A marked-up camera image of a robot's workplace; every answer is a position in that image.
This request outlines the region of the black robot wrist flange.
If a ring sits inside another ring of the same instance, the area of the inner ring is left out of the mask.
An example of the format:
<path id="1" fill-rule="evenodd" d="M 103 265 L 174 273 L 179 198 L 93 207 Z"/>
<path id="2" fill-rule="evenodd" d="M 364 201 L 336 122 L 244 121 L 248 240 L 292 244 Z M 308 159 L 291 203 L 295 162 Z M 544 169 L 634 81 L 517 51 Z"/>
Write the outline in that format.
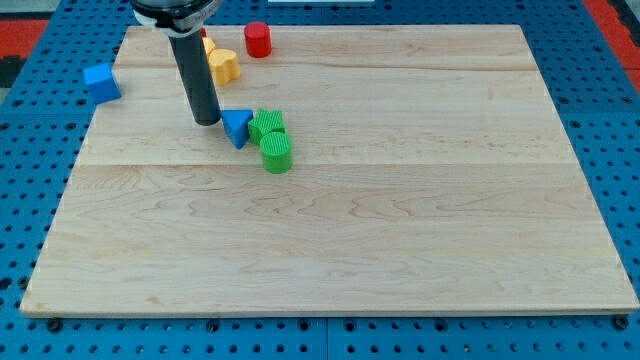
<path id="1" fill-rule="evenodd" d="M 141 25 L 168 36 L 188 36 L 200 31 L 223 0 L 131 0 L 130 3 Z"/>

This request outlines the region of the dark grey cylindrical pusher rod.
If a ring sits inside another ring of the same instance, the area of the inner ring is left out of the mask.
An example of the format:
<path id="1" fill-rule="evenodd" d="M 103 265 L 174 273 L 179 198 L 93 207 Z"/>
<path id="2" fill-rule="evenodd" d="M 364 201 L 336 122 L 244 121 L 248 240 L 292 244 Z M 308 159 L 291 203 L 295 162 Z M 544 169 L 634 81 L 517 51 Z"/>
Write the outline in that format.
<path id="1" fill-rule="evenodd" d="M 221 119 L 221 109 L 199 30 L 181 38 L 170 37 L 194 121 L 211 126 Z"/>

